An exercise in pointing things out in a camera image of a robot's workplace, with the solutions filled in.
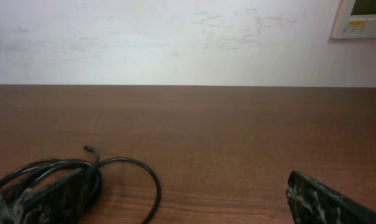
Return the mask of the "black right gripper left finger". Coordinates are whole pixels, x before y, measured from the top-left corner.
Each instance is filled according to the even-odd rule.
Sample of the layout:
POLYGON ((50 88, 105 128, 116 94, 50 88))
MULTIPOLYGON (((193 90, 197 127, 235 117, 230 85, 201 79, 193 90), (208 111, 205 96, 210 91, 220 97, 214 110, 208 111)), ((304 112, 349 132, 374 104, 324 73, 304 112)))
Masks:
POLYGON ((0 223, 78 223, 87 192, 82 169, 38 190, 28 187, 12 202, 0 192, 0 223))

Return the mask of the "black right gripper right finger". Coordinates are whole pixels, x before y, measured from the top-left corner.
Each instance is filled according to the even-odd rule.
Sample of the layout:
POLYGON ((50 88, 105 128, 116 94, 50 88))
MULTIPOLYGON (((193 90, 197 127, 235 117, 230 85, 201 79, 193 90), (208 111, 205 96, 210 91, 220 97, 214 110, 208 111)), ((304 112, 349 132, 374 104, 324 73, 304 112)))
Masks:
POLYGON ((294 224, 376 224, 376 212, 299 170, 285 186, 294 224))

